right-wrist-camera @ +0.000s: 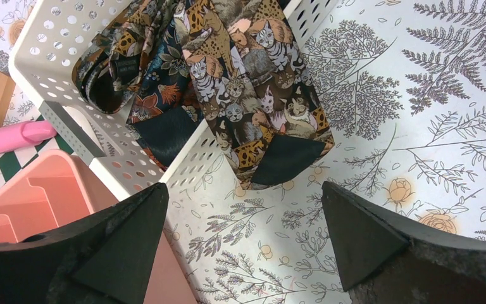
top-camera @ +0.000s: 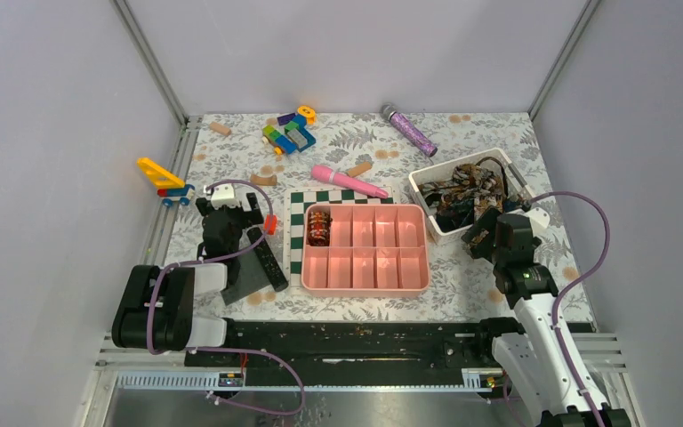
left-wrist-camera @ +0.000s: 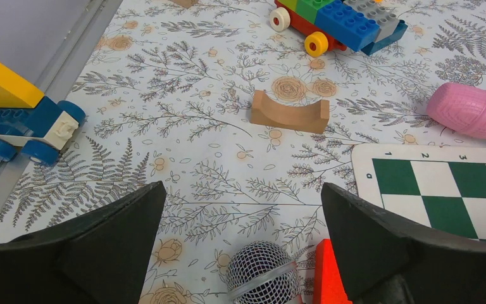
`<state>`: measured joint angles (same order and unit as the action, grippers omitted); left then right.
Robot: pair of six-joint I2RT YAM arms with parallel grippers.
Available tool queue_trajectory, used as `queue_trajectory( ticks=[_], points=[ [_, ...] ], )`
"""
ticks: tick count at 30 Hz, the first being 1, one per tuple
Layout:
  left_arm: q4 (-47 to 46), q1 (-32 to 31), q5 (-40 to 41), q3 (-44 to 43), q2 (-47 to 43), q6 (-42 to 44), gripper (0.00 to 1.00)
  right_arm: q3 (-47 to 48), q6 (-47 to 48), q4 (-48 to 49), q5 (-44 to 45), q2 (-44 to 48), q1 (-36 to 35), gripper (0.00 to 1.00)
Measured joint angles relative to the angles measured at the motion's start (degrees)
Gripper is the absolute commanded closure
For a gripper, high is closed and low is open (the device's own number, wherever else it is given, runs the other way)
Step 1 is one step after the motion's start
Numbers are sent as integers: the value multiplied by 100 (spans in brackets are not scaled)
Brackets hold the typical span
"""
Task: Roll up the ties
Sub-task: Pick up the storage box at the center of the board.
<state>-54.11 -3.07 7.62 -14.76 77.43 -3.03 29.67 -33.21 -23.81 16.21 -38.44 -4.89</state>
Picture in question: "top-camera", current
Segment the brown floral patterned tie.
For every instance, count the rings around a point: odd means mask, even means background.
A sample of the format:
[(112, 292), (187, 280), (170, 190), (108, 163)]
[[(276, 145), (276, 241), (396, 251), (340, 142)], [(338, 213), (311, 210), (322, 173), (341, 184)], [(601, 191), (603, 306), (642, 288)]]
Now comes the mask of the brown floral patterned tie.
[(480, 163), (465, 163), (449, 179), (423, 183), (419, 190), (440, 230), (450, 232), (472, 225), (491, 207), (503, 212), (507, 186), (502, 166), (497, 173)]

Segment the white perforated plastic basket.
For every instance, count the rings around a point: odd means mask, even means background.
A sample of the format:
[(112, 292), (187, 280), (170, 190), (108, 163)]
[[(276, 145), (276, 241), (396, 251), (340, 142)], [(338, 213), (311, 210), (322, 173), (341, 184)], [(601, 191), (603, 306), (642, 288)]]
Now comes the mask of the white perforated plastic basket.
[(519, 212), (534, 196), (499, 148), (416, 170), (408, 180), (412, 198), (425, 212), (428, 232), (438, 244), (459, 240), (490, 208)]

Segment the pink divided organizer tray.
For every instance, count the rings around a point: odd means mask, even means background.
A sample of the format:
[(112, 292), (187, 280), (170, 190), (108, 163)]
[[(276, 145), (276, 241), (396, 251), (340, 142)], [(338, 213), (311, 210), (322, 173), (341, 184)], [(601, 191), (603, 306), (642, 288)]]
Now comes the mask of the pink divided organizer tray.
[[(331, 214), (330, 246), (310, 246), (310, 212)], [(417, 297), (430, 286), (425, 216), (417, 205), (314, 204), (304, 216), (301, 284), (316, 297)]]

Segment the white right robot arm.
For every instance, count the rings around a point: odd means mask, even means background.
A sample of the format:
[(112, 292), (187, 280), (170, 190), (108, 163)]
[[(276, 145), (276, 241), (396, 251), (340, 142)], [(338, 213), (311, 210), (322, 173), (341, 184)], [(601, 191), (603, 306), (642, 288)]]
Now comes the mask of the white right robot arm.
[(471, 350), (483, 365), (501, 366), (534, 426), (630, 426), (585, 366), (558, 310), (556, 282), (534, 259), (537, 223), (490, 207), (462, 236), (471, 258), (492, 264), (495, 286), (513, 312), (480, 321)]

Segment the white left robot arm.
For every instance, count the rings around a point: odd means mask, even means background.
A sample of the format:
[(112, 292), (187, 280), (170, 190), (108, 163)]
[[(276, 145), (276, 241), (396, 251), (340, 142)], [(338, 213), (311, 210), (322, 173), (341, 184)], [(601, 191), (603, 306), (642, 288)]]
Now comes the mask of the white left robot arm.
[(194, 205), (201, 215), (202, 240), (196, 259), (168, 266), (136, 265), (132, 268), (111, 328), (119, 348), (147, 349), (154, 353), (184, 350), (198, 345), (198, 332), (209, 340), (206, 354), (221, 366), (237, 360), (239, 340), (216, 332), (220, 321), (196, 322), (196, 292), (223, 291), (235, 286), (242, 269), (243, 234), (258, 231), (264, 220), (257, 195), (239, 197), (228, 182), (205, 191)]

